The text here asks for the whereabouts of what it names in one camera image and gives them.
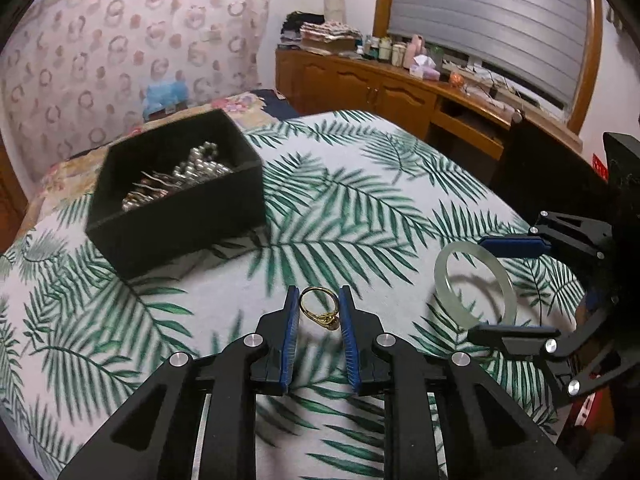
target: floral bedsheet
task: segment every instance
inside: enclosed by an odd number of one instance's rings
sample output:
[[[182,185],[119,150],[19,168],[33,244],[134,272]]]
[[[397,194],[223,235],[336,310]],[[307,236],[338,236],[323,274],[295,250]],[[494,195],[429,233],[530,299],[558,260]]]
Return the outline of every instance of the floral bedsheet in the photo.
[[[226,240],[124,282],[84,234],[90,193],[41,219],[0,257],[0,413],[28,459],[55,478],[110,413],[167,359],[219,352],[282,308],[286,286],[349,284],[389,332],[436,356],[468,352],[552,438],[542,374],[473,345],[434,294],[454,240],[525,232],[497,196],[377,116],[336,112],[245,131],[264,161],[269,238]],[[547,257],[503,260],[517,324],[575,326],[583,291]],[[463,303],[497,322],[500,289],[457,254]],[[259,479],[383,477],[383,401],[354,397],[340,333],[301,317],[290,395],[257,399]],[[435,405],[433,419],[446,468]]]

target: black box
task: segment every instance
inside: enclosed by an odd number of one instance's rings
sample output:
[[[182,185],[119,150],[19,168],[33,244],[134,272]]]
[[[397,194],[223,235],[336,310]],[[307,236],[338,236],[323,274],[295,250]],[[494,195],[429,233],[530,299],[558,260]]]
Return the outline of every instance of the black box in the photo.
[[[130,211],[122,200],[142,171],[171,173],[191,148],[218,145],[233,173]],[[266,224],[262,160],[222,110],[149,130],[109,148],[89,209],[86,234],[122,278]]]

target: bed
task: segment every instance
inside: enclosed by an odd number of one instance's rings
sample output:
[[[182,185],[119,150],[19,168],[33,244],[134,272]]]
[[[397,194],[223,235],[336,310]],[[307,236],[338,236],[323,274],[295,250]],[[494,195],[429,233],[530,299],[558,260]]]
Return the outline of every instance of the bed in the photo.
[[[366,112],[300,118],[275,92],[257,91],[143,129],[211,107],[238,122],[264,161],[270,238],[226,240],[124,282],[84,235],[105,146],[52,168],[0,258],[0,416],[44,479],[172,352],[219,352],[280,309],[289,283],[348,283],[359,307],[421,351],[467,352],[556,438],[566,413],[542,374],[473,345],[434,294],[441,248],[524,233],[525,222],[439,152]],[[517,324],[574,329],[584,291],[568,268],[547,257],[502,262]],[[497,322],[488,270],[457,254],[449,273],[463,304]],[[290,396],[257,400],[259,479],[382,478],[383,403],[350,394],[341,348],[339,331],[301,320]]]

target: metal bolt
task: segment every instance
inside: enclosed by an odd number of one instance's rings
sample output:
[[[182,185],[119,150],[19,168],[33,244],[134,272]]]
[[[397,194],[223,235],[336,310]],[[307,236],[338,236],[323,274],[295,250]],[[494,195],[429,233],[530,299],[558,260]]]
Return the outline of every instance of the metal bolt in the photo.
[[[171,366],[175,366],[176,368],[180,368],[189,362],[189,356],[184,352],[176,352],[171,357],[169,357],[169,364]]]
[[[580,383],[574,379],[569,383],[569,386],[567,387],[566,390],[569,393],[569,395],[571,395],[572,397],[575,397],[578,393],[580,393]]]
[[[244,337],[244,344],[251,347],[260,346],[263,341],[260,334],[249,334]]]
[[[451,356],[451,360],[456,366],[467,366],[471,362],[471,357],[464,352],[456,352]]]
[[[555,339],[547,339],[545,342],[545,350],[549,354],[553,354],[558,349],[558,343]]]
[[[396,344],[396,338],[391,334],[380,334],[376,338],[376,343],[378,343],[380,346],[393,346]]]

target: wooden window frame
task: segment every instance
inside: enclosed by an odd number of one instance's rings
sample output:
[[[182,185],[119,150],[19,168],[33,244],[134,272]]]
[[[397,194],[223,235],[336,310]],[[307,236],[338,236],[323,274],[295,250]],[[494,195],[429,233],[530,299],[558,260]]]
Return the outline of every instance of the wooden window frame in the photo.
[[[373,21],[373,35],[379,38],[386,36],[391,19],[391,3],[393,0],[376,0],[376,13]],[[566,127],[576,135],[580,135],[584,118],[593,96],[596,77],[600,67],[602,51],[602,0],[589,0],[587,17],[587,37],[582,56],[582,67],[578,78],[574,102],[571,105],[571,116]]]

